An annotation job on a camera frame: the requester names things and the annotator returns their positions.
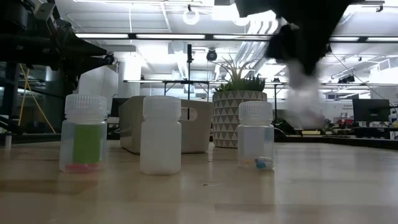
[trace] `beige storage bin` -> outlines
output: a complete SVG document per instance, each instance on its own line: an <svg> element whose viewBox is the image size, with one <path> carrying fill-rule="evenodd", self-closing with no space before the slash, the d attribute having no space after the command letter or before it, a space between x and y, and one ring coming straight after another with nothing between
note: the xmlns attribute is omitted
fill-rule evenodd
<svg viewBox="0 0 398 224"><path fill-rule="evenodd" d="M144 98L144 96L133 96L119 107L120 144L135 154L140 153L141 147ZM182 100L181 104L182 152L206 152L209 146L213 104L192 100ZM191 108L189 121L184 120L187 117L187 108Z"/></svg>

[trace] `green label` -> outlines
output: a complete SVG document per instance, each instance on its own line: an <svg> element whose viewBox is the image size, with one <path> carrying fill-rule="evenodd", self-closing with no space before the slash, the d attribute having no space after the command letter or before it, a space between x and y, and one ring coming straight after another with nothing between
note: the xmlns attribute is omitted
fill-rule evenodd
<svg viewBox="0 0 398 224"><path fill-rule="evenodd" d="M93 164L101 158L102 126L78 124L73 140L73 163Z"/></svg>

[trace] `ribbed bottle cap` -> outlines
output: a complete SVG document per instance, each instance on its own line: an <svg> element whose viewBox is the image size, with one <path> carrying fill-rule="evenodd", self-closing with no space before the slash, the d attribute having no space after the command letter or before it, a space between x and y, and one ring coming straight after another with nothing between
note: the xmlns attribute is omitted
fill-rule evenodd
<svg viewBox="0 0 398 224"><path fill-rule="evenodd" d="M239 105L240 120L272 120L272 104L265 101L249 101Z"/></svg>
<svg viewBox="0 0 398 224"><path fill-rule="evenodd" d="M179 118L181 100L172 96L147 96L142 109L144 117Z"/></svg>
<svg viewBox="0 0 398 224"><path fill-rule="evenodd" d="M95 113L108 114L108 103L103 96L71 94L65 100L65 114L76 113Z"/></svg>

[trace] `wooden table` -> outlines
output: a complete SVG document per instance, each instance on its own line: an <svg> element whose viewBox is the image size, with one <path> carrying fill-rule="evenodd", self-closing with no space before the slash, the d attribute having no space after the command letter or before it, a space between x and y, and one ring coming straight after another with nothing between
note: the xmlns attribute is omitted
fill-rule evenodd
<svg viewBox="0 0 398 224"><path fill-rule="evenodd" d="M398 223L394 151L276 144L275 171L251 172L216 148L148 176L109 143L108 168L91 174L58 171L58 142L0 151L0 223Z"/></svg>

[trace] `translucent plastic bottle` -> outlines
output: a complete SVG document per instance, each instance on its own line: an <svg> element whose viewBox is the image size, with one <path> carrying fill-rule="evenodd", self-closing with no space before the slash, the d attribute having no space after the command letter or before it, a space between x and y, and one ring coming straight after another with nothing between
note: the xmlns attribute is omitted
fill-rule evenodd
<svg viewBox="0 0 398 224"><path fill-rule="evenodd" d="M72 94L65 104L60 170L91 172L103 167L106 156L107 102L102 96Z"/></svg>
<svg viewBox="0 0 398 224"><path fill-rule="evenodd" d="M181 169L181 100L172 96L144 98L140 170L170 175Z"/></svg>
<svg viewBox="0 0 398 224"><path fill-rule="evenodd" d="M274 168L272 104L250 101L239 105L238 166L247 169Z"/></svg>

